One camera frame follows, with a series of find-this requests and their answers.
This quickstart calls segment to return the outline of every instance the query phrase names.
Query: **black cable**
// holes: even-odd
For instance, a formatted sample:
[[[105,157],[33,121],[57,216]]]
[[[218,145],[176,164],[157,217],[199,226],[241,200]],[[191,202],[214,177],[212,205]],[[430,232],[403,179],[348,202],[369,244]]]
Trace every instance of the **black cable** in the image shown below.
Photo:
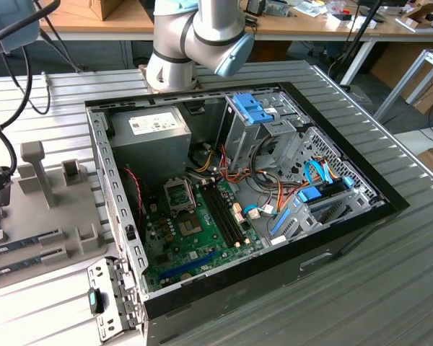
[[[19,107],[14,111],[14,114],[7,121],[5,121],[3,124],[0,125],[0,129],[2,130],[10,126],[21,115],[22,111],[26,107],[27,102],[29,101],[30,90],[32,89],[32,69],[30,66],[29,56],[27,55],[27,50],[25,47],[21,47],[21,49],[26,64],[26,74],[27,74],[26,90],[24,93],[24,97],[21,100],[21,103],[19,104]]]
[[[51,12],[53,12],[55,9],[59,7],[60,3],[61,0],[53,0],[51,4],[43,7],[42,9],[39,9],[38,11],[36,11],[36,13],[31,14],[29,17],[21,19],[20,21],[15,22],[5,27],[4,29],[0,30],[0,41],[14,34],[16,31],[21,30],[23,27],[26,27],[29,24],[32,24],[33,22],[37,22],[39,19],[48,16]]]
[[[56,50],[56,52],[69,64],[72,66],[72,68],[77,72],[83,72],[72,60],[70,60],[67,56],[64,55],[63,51],[57,46],[55,45],[55,43],[53,42],[53,40],[51,39],[50,36],[48,36],[48,34],[46,32],[44,32],[42,29],[39,29],[39,33],[40,33],[40,37],[47,42],[47,44],[49,44],[51,47],[54,48],[54,50]]]
[[[42,9],[42,5],[40,5],[40,3],[38,2],[38,0],[34,0],[35,5],[37,6],[38,9]],[[50,21],[50,18],[48,18],[48,16],[45,16],[45,21],[48,24],[48,26],[50,27],[50,30],[53,32],[53,34],[56,36],[56,39],[59,41],[59,43],[61,44],[61,46],[63,47],[63,50],[67,56],[67,58],[75,65],[74,60],[72,60],[71,55],[69,54],[69,51],[66,47],[66,44],[64,43],[63,39],[61,38],[61,36],[58,34],[58,32],[56,31],[56,28],[53,26],[53,23]]]
[[[430,87],[432,87],[432,85],[433,85],[433,84],[430,84],[430,85],[427,87],[426,91],[428,91],[428,89],[429,89]],[[414,104],[416,104],[417,102],[423,101],[424,99],[426,99],[428,96],[430,96],[430,95],[432,95],[432,94],[433,94],[433,91],[430,92],[430,93],[428,93],[428,94],[426,94],[426,95],[425,95],[424,93],[421,93],[421,95],[420,95],[417,99],[415,99],[414,101],[412,101],[412,103],[410,103],[409,105],[407,105],[407,107],[405,107],[403,110],[401,110],[397,115],[394,115],[394,116],[392,116],[390,119],[384,121],[384,122],[382,123],[382,125],[386,125],[386,124],[388,124],[390,121],[392,121],[392,120],[396,119],[397,117],[399,117],[400,115],[402,115],[405,111],[407,111],[407,110],[408,110],[410,107],[412,107]]]
[[[3,142],[3,144],[6,146],[6,149],[8,149],[9,157],[12,160],[11,164],[9,165],[9,171],[7,172],[9,176],[12,176],[14,174],[14,171],[16,171],[16,167],[17,167],[16,152],[14,151],[13,145],[9,142],[8,138],[4,135],[4,133],[1,130],[0,130],[0,139]]]
[[[335,71],[332,73],[332,79],[335,80],[337,76],[340,74],[341,69],[349,62],[353,52],[359,47],[359,41],[361,40],[361,37],[363,36],[364,32],[367,29],[367,26],[369,25],[370,21],[374,17],[374,15],[377,13],[378,8],[382,4],[382,0],[375,0],[374,4],[369,10],[369,14],[367,15],[366,19],[364,20],[364,23],[362,23],[361,27],[359,28],[356,36],[354,37],[351,45],[348,46],[346,49],[346,52],[344,53],[344,57],[338,62],[338,66],[335,69]]]
[[[8,71],[9,76],[12,78],[14,85],[16,86],[16,88],[18,88],[19,90],[21,90],[22,94],[25,95],[25,91],[24,89],[21,87],[21,85],[19,84],[19,82],[16,79],[16,76],[13,73],[13,70],[11,69],[11,66],[8,63],[8,59],[6,58],[6,55],[4,53],[1,54],[1,58],[5,64],[6,70]],[[36,106],[34,106],[34,104],[32,103],[32,101],[29,99],[28,102],[30,104],[30,106],[34,109],[34,111],[36,111],[38,114],[41,115],[45,115],[48,114],[49,110],[50,110],[50,105],[51,105],[51,96],[50,96],[50,86],[48,85],[48,82],[45,81],[46,83],[46,94],[47,94],[47,102],[46,102],[46,107],[45,110],[39,110]]]
[[[427,137],[429,140],[431,140],[432,142],[433,142],[433,138],[430,138],[429,136],[427,136],[426,134],[425,134],[425,132],[424,131],[422,131],[422,130],[418,130],[418,131],[420,131],[420,133],[422,134],[422,135],[424,135],[425,137]]]
[[[123,64],[123,68],[126,70],[127,66],[125,64],[125,60],[123,58],[123,46],[122,46],[122,41],[118,41],[119,46],[121,47],[121,58],[122,58],[122,64]]]
[[[360,6],[361,5],[358,4],[358,7],[356,8],[356,13],[354,14],[353,24],[351,25],[351,29],[349,30],[348,36],[346,37],[346,40],[345,40],[344,50],[346,50],[348,48],[348,41],[349,41],[349,38],[351,37],[351,34],[353,32],[353,29],[354,29],[354,24],[356,23],[356,19],[357,19],[358,15],[359,15],[359,8],[360,8]]]

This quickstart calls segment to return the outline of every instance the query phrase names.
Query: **table leg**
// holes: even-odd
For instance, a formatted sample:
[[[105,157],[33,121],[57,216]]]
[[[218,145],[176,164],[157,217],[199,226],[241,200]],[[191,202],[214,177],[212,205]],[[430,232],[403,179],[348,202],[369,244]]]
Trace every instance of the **table leg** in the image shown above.
[[[345,76],[341,80],[340,85],[350,85],[350,83],[353,81],[353,78],[356,76],[362,64],[364,63],[367,56],[369,55],[370,51],[374,47],[374,44],[375,44],[374,40],[369,40],[362,44],[361,48],[359,49],[359,52],[356,54],[356,56],[353,59],[353,62],[348,68],[348,71],[345,73]]]
[[[128,68],[135,68],[135,65],[133,64],[133,50],[131,48],[131,41],[125,41],[125,51],[126,51],[126,63]]]
[[[425,78],[420,82],[420,84],[414,89],[414,91],[409,95],[406,100],[408,105],[412,105],[412,103],[419,97],[420,93],[426,89],[428,83],[430,83],[433,79],[433,68],[429,73],[425,76]]]
[[[424,50],[421,52],[420,56],[414,61],[412,66],[407,70],[404,74],[403,78],[396,84],[395,88],[392,92],[387,96],[385,101],[382,103],[380,108],[374,114],[374,119],[380,120],[383,115],[390,109],[393,103],[396,101],[398,96],[401,94],[406,85],[412,80],[412,78],[420,71],[420,68],[424,65],[425,58],[427,56],[428,51]]]

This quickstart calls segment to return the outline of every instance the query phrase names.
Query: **wire bundle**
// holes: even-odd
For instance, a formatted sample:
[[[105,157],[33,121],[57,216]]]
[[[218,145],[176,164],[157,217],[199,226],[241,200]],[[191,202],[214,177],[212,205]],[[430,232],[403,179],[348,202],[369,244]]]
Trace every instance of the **wire bundle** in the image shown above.
[[[139,199],[139,204],[138,204],[138,209],[139,209],[139,219],[138,219],[138,226],[141,226],[141,217],[143,216],[143,211],[142,211],[142,205],[143,205],[143,200],[141,198],[141,188],[139,187],[139,181],[138,178],[136,177],[136,175],[128,168],[124,168],[125,171],[130,174],[130,177],[134,180],[135,185],[136,185],[136,191],[138,192],[138,199]]]

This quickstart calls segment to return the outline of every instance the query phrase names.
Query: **motherboard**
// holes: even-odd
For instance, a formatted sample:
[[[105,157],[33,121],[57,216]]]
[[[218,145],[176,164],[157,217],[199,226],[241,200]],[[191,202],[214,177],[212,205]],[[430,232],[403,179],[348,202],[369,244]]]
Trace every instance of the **motherboard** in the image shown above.
[[[164,195],[149,199],[146,205],[149,266],[144,276],[150,290],[187,280],[263,248],[249,221],[239,217],[239,203],[227,182],[192,187],[187,181],[172,183],[171,188],[165,186]],[[183,209],[177,212],[177,205]]]

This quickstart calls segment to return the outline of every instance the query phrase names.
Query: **electronic equipment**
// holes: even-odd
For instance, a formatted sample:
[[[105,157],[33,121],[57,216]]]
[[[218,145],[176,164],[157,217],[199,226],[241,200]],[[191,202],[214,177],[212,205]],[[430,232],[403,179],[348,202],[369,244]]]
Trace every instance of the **electronic equipment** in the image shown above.
[[[360,6],[372,7],[376,1],[375,0],[358,0],[357,4]],[[404,7],[407,4],[407,0],[383,0],[380,6],[388,6],[388,7]],[[369,14],[368,9],[360,9],[359,13],[361,13],[364,17],[367,17]],[[385,21],[384,16],[376,13],[372,19],[377,23],[383,23]]]
[[[253,16],[259,16],[263,13],[266,6],[266,0],[248,0],[245,11]]]
[[[290,83],[90,101],[118,257],[100,339],[159,345],[349,253],[408,203]]]

